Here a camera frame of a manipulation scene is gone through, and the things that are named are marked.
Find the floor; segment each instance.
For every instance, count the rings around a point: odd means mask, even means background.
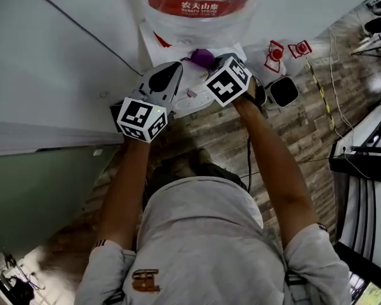
[[[335,87],[341,110],[352,124],[365,116],[381,98],[381,59],[351,56],[351,51],[364,38],[361,24],[372,18],[374,16],[368,10],[358,7],[330,27],[336,37],[336,49],[332,48],[332,57],[338,60],[333,64]],[[325,88],[337,132],[342,134],[347,127],[340,119],[331,84],[328,31],[310,40],[309,44],[313,49],[311,64]],[[333,181],[326,158],[337,134],[330,128],[325,106],[308,68],[305,67],[293,80],[300,91],[296,102],[280,111],[267,111],[265,115],[300,163],[316,210],[333,239],[336,208]],[[204,147],[214,163],[238,174],[247,184],[246,139],[247,132],[235,109],[231,105],[221,108],[213,104],[197,114],[171,121],[152,144],[150,167],[157,167],[169,159],[186,157],[187,152]],[[94,242],[98,209],[116,172],[118,159],[119,155],[97,182],[80,216],[54,235],[47,244],[26,257],[26,265],[39,272],[39,282],[47,286],[43,304],[72,304],[74,290],[80,282]],[[257,164],[253,157],[251,160],[251,195],[257,202],[270,234],[278,238],[274,211]]]

